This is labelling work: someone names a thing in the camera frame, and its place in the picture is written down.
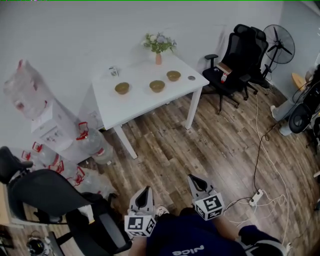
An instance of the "white cable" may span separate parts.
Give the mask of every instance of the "white cable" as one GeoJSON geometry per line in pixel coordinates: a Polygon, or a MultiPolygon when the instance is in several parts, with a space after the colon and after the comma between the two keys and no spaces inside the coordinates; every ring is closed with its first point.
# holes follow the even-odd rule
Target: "white cable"
{"type": "Polygon", "coordinates": [[[266,153],[269,161],[272,163],[275,171],[279,174],[279,176],[280,176],[280,178],[281,178],[281,180],[282,180],[282,182],[283,182],[283,184],[284,184],[285,192],[286,192],[286,197],[284,197],[284,200],[286,201],[286,205],[287,205],[287,216],[286,216],[286,223],[285,223],[284,235],[283,235],[283,240],[282,240],[282,244],[284,244],[285,239],[286,239],[286,235],[287,235],[288,223],[289,223],[289,210],[290,210],[290,207],[289,207],[289,194],[288,194],[287,185],[286,185],[284,179],[282,178],[280,172],[279,172],[278,169],[276,168],[274,162],[272,162],[272,160],[270,159],[270,156],[269,156],[267,150],[265,149],[264,143],[263,143],[262,140],[261,140],[261,137],[260,137],[260,134],[259,134],[259,129],[258,129],[258,110],[259,110],[259,104],[258,104],[258,97],[257,97],[257,95],[255,95],[255,97],[256,97],[256,118],[255,118],[256,132],[257,132],[258,137],[259,137],[259,139],[260,139],[260,141],[261,141],[261,145],[262,145],[262,147],[263,147],[263,150],[264,150],[264,152],[266,153]]]}
{"type": "MultiPolygon", "coordinates": [[[[256,205],[255,208],[254,208],[252,217],[250,217],[250,218],[248,218],[248,219],[246,219],[246,220],[239,221],[239,222],[238,222],[238,221],[231,221],[231,220],[229,220],[229,221],[230,221],[231,223],[238,224],[237,227],[239,227],[241,224],[243,224],[243,223],[245,223],[245,222],[247,222],[247,221],[250,221],[250,220],[255,216],[255,213],[256,213],[256,210],[257,210],[258,207],[268,206],[268,205],[270,205],[271,203],[273,203],[273,208],[272,208],[271,212],[268,214],[268,216],[259,218],[258,220],[266,219],[266,218],[268,218],[268,217],[271,216],[271,214],[273,213],[273,211],[274,211],[277,203],[278,203],[279,206],[281,207],[281,206],[283,206],[283,205],[285,204],[285,202],[286,202],[286,205],[287,205],[287,218],[286,218],[286,224],[285,224],[284,235],[283,235],[283,240],[282,240],[282,244],[284,244],[285,239],[286,239],[287,229],[288,229],[288,223],[289,223],[289,210],[290,210],[290,207],[289,207],[289,194],[288,194],[287,185],[286,185],[284,179],[282,178],[280,172],[277,170],[275,164],[272,162],[272,160],[271,160],[271,158],[270,158],[267,150],[265,149],[264,143],[263,143],[262,140],[261,140],[261,137],[260,137],[260,134],[259,134],[259,128],[258,128],[258,110],[259,110],[259,104],[258,104],[258,97],[257,97],[257,95],[255,95],[255,97],[256,97],[256,117],[255,117],[256,132],[257,132],[258,137],[259,137],[259,139],[260,139],[260,141],[261,141],[261,145],[262,145],[262,148],[263,148],[264,152],[266,153],[269,161],[272,163],[275,171],[279,174],[279,176],[280,176],[280,178],[281,178],[281,180],[282,180],[282,182],[283,182],[283,184],[284,184],[285,192],[286,192],[286,196],[287,196],[287,197],[286,197],[284,194],[281,194],[280,196],[278,196],[278,197],[276,197],[276,198],[274,198],[274,199],[270,199],[269,196],[268,196],[268,194],[267,194],[267,192],[266,192],[265,190],[262,190],[262,192],[266,195],[266,198],[270,201],[269,203],[256,205]]],[[[240,204],[243,204],[243,205],[248,205],[248,204],[249,204],[248,202],[233,201],[233,202],[229,203],[229,205],[228,205],[225,209],[227,210],[227,209],[229,208],[229,206],[230,206],[231,204],[233,204],[233,203],[240,203],[240,204]]]]}

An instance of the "bowl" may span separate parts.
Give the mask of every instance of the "bowl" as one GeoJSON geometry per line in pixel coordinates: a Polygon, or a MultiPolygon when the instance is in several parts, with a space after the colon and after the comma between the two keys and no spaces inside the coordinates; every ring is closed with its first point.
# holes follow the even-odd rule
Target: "bowl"
{"type": "Polygon", "coordinates": [[[121,82],[121,83],[118,83],[114,89],[118,94],[123,95],[129,91],[129,84],[127,82],[121,82]]]}
{"type": "Polygon", "coordinates": [[[178,81],[178,79],[181,77],[181,74],[178,71],[171,70],[168,73],[166,73],[166,76],[171,82],[178,81]]]}
{"type": "Polygon", "coordinates": [[[155,80],[152,81],[149,86],[155,93],[160,93],[165,88],[165,82],[161,80],[155,80]]]}

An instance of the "flower vase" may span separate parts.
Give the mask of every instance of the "flower vase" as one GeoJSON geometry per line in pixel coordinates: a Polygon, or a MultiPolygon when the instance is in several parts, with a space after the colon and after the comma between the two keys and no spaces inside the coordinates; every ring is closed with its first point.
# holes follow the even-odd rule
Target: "flower vase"
{"type": "Polygon", "coordinates": [[[156,65],[161,65],[161,63],[162,63],[161,53],[157,53],[155,55],[155,64],[156,65]]]}

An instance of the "wooden floor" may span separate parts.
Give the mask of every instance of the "wooden floor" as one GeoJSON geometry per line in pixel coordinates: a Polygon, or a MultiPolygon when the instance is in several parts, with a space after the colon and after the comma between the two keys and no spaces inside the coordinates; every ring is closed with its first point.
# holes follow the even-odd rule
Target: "wooden floor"
{"type": "MultiPolygon", "coordinates": [[[[264,134],[275,121],[270,106],[281,104],[285,98],[278,92],[264,94],[259,88],[258,127],[264,134]]],[[[179,98],[123,125],[123,130],[135,149],[138,158],[132,159],[121,145],[117,135],[104,133],[115,148],[111,166],[89,166],[105,173],[117,190],[119,197],[115,207],[126,213],[131,196],[146,185],[152,187],[156,205],[166,206],[172,213],[191,205],[187,175],[203,174],[213,180],[215,190],[222,193],[225,204],[254,193],[253,174],[258,153],[259,138],[256,131],[256,97],[250,93],[244,101],[236,95],[240,106],[225,99],[221,115],[216,115],[219,106],[217,95],[206,95],[198,104],[190,130],[184,127],[190,98],[179,98]]],[[[289,193],[289,222],[284,244],[292,242],[290,255],[308,255],[320,238],[320,218],[314,213],[314,204],[319,198],[319,186],[313,174],[319,170],[318,160],[310,148],[306,148],[304,134],[280,135],[279,126],[264,140],[276,168],[281,173],[289,193]]],[[[256,185],[267,192],[270,198],[286,195],[285,187],[266,154],[261,151],[256,174],[256,185]]],[[[260,204],[269,203],[263,196],[260,204]]],[[[251,217],[252,223],[262,231],[282,241],[287,221],[287,205],[276,206],[270,217],[273,204],[254,209],[247,204],[236,204],[226,212],[228,219],[240,222],[251,217]]],[[[66,226],[50,226],[58,235],[67,232],[66,226]]],[[[47,228],[10,229],[16,250],[12,256],[28,255],[25,248],[27,235],[32,230],[47,232],[47,228]]],[[[81,255],[74,241],[63,245],[66,255],[81,255]]]]}

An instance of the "book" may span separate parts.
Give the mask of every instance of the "book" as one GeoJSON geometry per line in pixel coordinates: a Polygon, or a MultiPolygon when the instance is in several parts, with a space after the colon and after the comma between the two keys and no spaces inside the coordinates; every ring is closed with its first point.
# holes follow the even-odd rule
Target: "book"
{"type": "Polygon", "coordinates": [[[218,69],[220,69],[221,71],[223,71],[224,73],[226,73],[227,75],[229,75],[232,72],[232,69],[230,67],[228,67],[226,64],[219,62],[216,67],[218,69]]]}

